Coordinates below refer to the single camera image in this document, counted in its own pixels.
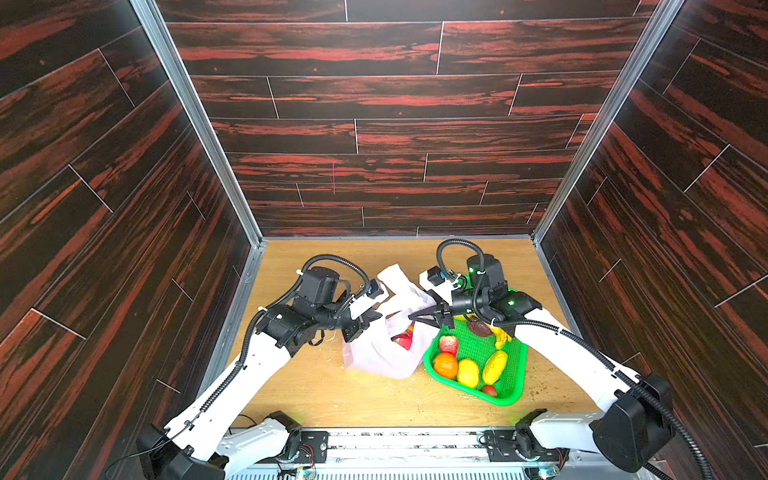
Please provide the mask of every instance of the orange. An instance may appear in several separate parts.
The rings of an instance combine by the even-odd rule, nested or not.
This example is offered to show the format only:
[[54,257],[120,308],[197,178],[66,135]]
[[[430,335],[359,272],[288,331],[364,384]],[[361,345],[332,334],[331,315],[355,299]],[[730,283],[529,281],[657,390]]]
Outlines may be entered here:
[[445,377],[449,380],[453,379],[458,373],[458,362],[456,357],[450,353],[441,353],[435,357],[435,361],[432,362],[432,366],[435,367],[435,372],[438,375]]

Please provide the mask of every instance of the brown fruit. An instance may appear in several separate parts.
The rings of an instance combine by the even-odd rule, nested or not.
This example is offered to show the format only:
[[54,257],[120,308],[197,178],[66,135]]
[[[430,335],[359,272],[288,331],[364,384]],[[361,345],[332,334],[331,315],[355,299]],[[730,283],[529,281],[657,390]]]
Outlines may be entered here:
[[491,327],[482,320],[471,318],[469,321],[467,321],[467,327],[469,327],[470,332],[481,338],[487,339],[488,337],[493,336]]

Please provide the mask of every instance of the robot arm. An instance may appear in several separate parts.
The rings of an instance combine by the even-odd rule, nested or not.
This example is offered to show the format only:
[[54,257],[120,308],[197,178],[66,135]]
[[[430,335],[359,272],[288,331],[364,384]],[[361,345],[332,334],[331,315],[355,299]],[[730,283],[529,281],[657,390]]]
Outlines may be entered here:
[[[468,275],[447,270],[440,253],[450,244],[472,248]],[[636,472],[674,435],[672,392],[659,376],[643,378],[633,369],[594,350],[564,328],[539,302],[510,289],[502,265],[467,240],[446,240],[438,247],[438,265],[419,277],[437,305],[410,318],[433,326],[454,326],[454,316],[473,314],[536,349],[573,379],[604,414],[558,415],[536,411],[516,425],[525,458],[547,449],[572,448],[602,453],[626,472]]]
[[[309,266],[319,260],[335,260],[361,273],[363,288],[353,296],[349,283],[331,269]],[[370,322],[380,317],[372,307],[389,293],[376,280],[368,280],[348,260],[330,255],[310,259],[298,272],[296,284],[266,309],[260,309],[247,330],[246,353],[233,361],[206,391],[160,430],[151,425],[138,439],[144,476],[149,480],[223,480],[286,448],[300,426],[276,412],[234,435],[226,435],[237,415],[266,381],[288,363],[305,344],[316,346],[324,330],[340,329],[352,342]],[[346,290],[335,302],[338,285]],[[318,330],[321,338],[313,343]]]

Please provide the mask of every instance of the white plastic bag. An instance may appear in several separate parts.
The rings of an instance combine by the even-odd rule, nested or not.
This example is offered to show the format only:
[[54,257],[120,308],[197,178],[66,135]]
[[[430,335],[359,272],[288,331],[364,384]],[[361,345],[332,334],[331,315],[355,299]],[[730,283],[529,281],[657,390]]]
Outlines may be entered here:
[[371,326],[353,342],[344,343],[344,365],[351,370],[404,379],[421,364],[424,352],[439,329],[416,322],[410,350],[394,343],[391,338],[411,325],[408,315],[435,305],[435,300],[408,280],[398,264],[385,268],[377,278],[392,296],[376,310],[382,318],[371,322]]

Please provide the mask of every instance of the fake fruit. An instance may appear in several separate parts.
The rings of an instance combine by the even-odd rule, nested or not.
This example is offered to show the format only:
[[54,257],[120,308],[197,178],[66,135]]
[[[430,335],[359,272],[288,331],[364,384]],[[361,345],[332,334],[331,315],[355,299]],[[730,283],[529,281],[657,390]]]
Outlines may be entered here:
[[463,359],[458,363],[458,375],[456,381],[470,389],[477,388],[480,383],[480,367],[470,359]]
[[469,327],[470,332],[481,338],[487,339],[488,337],[493,336],[491,327],[482,320],[478,320],[476,317],[467,320],[467,327]]
[[456,356],[458,353],[458,339],[451,335],[443,335],[440,337],[440,351],[443,353],[450,353]]
[[504,350],[499,350],[485,362],[485,368],[482,370],[482,381],[486,385],[493,385],[502,376],[504,368],[507,366],[509,356]]
[[410,350],[411,344],[413,344],[413,334],[410,332],[401,333],[400,335],[393,338],[392,341],[400,345],[402,348]]
[[491,331],[494,335],[496,335],[496,349],[501,350],[504,348],[504,345],[507,344],[507,333],[498,328],[497,326],[492,326]]
[[482,392],[487,396],[498,396],[498,393],[496,392],[496,387],[494,387],[493,385],[484,386],[482,388]]
[[438,354],[432,361],[432,367],[434,367],[435,373],[449,380],[453,380],[453,377],[458,373],[458,362],[456,357],[450,353]]

